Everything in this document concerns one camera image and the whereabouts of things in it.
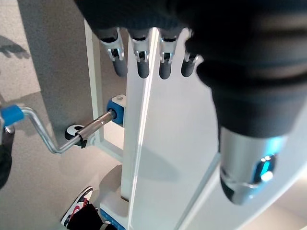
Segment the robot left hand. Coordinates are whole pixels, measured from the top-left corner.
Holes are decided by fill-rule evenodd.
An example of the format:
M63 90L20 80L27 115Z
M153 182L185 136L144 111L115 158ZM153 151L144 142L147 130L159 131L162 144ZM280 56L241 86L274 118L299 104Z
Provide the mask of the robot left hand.
M220 180L234 204L273 177L277 156L307 99L304 0L78 0L92 31L192 30L200 80L216 109Z

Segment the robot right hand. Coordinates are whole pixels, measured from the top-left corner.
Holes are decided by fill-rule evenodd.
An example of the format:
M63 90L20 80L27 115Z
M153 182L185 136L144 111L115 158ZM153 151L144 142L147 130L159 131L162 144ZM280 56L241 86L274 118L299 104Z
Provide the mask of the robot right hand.
M10 175L12 167L12 144L14 134L5 133L0 146L0 188L2 189Z

